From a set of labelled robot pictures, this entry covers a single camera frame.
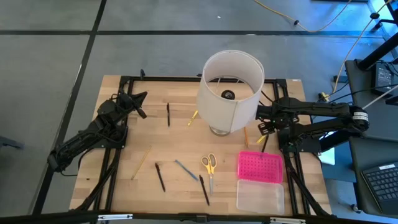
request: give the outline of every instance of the blue pen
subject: blue pen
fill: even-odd
[[[191,175],[191,177],[195,179],[195,181],[199,181],[198,177],[196,177],[194,174],[192,174],[191,171],[189,171],[187,168],[185,168],[185,166],[182,165],[182,163],[181,163],[180,161],[175,160],[175,162],[176,162],[178,165],[180,165],[185,171],[187,171],[187,172],[189,173],[189,175]]]

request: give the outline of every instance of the pink container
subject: pink container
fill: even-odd
[[[282,163],[278,155],[241,151],[238,156],[238,177],[280,184],[283,181]]]

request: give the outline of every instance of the keyboard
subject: keyboard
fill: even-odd
[[[398,162],[361,173],[381,212],[398,215]]]

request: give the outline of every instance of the wooden tabletop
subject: wooden tabletop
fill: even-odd
[[[120,76],[104,76],[99,91],[96,109],[103,101],[118,92]],[[214,91],[216,83],[210,84]],[[289,96],[304,101],[300,80],[287,80]],[[244,131],[238,130],[228,136],[215,136],[209,125],[198,115],[191,126],[187,126],[196,110],[196,95],[199,82],[155,82],[135,81],[133,93],[147,91],[142,109],[147,114],[142,119],[136,112],[129,115],[129,132],[126,147],[122,150],[117,181],[114,188],[112,211],[147,213],[209,213],[212,215],[258,215],[236,208],[236,175],[238,153],[240,151],[260,151],[262,144],[256,144],[261,137],[257,128],[259,121],[247,125],[249,147],[245,145]],[[243,83],[220,83],[218,92],[231,89],[237,97],[251,94],[251,89]],[[272,99],[271,84],[264,84],[263,90]],[[261,97],[265,105],[270,101]],[[166,104],[170,103],[170,127],[167,127]],[[308,116],[301,116],[302,124],[309,124]],[[146,150],[150,149],[137,175],[139,163]],[[174,160],[178,159],[197,177],[202,175],[209,192],[208,174],[200,158],[209,153],[215,154],[218,165],[214,176],[214,194],[209,195],[210,206],[205,202],[199,182],[188,175]],[[266,152],[282,156],[278,148],[276,134],[271,134]],[[70,208],[79,206],[98,182],[104,149],[94,149],[82,160]],[[317,158],[309,153],[301,153],[305,183],[317,202],[331,213],[322,169]],[[160,166],[166,192],[163,192],[155,169]],[[284,171],[285,214],[291,215],[289,188]],[[107,190],[103,191],[101,208],[104,207]],[[296,188],[298,209],[302,213],[300,191]]]

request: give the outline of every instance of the lamp shade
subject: lamp shade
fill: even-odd
[[[243,100],[228,100],[214,93],[208,82],[221,77],[237,78],[248,84],[253,92]],[[260,61],[245,52],[225,50],[210,57],[200,80],[197,94],[197,110],[211,128],[222,132],[241,129],[255,119],[261,89],[264,84],[264,68]]]

